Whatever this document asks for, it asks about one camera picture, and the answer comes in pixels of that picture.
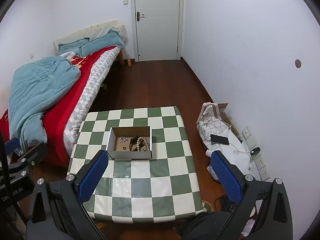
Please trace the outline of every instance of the cardboard box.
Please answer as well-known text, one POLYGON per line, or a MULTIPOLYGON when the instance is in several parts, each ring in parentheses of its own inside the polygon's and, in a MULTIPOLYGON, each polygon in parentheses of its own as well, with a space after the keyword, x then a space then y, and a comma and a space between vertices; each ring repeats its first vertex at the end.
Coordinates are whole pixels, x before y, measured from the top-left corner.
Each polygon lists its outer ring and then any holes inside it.
MULTIPOLYGON (((219 109, 225 109, 227 107, 228 103, 222 103, 222 104, 218 104, 218 108, 219 109)), ((222 118, 222 121, 227 124, 227 125, 231 125, 231 131, 233 132, 233 134, 237 137, 240 138, 240 134, 238 133, 237 129, 235 128, 235 126, 232 124, 231 119, 227 116, 227 114, 225 114, 225 116, 222 118)))
POLYGON ((111 127, 107 151, 111 158, 118 160, 141 160, 152 158, 152 129, 150 126, 111 127), (120 137, 127 137, 126 142, 120 142, 120 137), (150 142, 150 151, 130 151, 130 139, 142 136, 150 142))

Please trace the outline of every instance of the metal screw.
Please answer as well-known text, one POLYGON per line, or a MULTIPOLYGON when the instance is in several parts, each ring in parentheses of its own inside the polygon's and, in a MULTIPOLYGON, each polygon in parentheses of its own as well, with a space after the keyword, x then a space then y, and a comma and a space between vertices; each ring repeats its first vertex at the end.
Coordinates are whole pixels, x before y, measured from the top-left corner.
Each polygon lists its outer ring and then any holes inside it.
POLYGON ((74 178, 75 176, 73 174, 69 174, 68 176, 66 176, 67 181, 72 181, 74 178))
POLYGON ((247 181, 252 181, 252 180, 253 180, 253 177, 252 177, 252 175, 250 175, 250 174, 247 174, 244 178, 245 178, 247 181))
POLYGON ((44 182, 44 179, 38 179, 37 183, 41 185, 44 182))
POLYGON ((279 179, 279 178, 276 178, 276 184, 281 185, 281 184, 282 184, 282 180, 281 180, 281 179, 279 179))

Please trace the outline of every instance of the door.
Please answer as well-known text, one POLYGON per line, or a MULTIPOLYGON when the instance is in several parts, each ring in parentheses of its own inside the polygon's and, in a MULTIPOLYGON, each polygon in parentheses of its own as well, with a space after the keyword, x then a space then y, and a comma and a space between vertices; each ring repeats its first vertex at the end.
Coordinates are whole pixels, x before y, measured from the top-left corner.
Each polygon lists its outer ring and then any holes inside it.
POLYGON ((139 60, 177 59, 179 0, 135 0, 139 60))

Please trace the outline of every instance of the door handle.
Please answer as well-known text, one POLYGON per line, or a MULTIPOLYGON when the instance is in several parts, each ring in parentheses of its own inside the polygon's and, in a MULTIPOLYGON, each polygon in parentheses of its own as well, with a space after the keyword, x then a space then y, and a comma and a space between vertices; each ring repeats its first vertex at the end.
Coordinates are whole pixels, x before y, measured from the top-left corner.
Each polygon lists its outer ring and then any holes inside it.
POLYGON ((140 12, 137 12, 137 22, 139 22, 140 21, 140 16, 141 15, 143 15, 144 16, 144 14, 140 14, 140 12))

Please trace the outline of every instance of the green and white checkered tablecloth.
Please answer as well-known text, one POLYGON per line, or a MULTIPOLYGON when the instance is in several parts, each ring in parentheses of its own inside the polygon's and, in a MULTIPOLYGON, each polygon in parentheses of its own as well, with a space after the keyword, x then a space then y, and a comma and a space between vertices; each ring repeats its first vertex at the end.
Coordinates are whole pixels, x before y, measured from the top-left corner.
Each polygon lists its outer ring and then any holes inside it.
POLYGON ((176 106, 89 113, 74 145, 68 174, 106 149, 111 127, 151 126, 150 160, 112 160, 84 207, 92 218, 118 223, 164 222, 203 211, 183 120, 176 106))

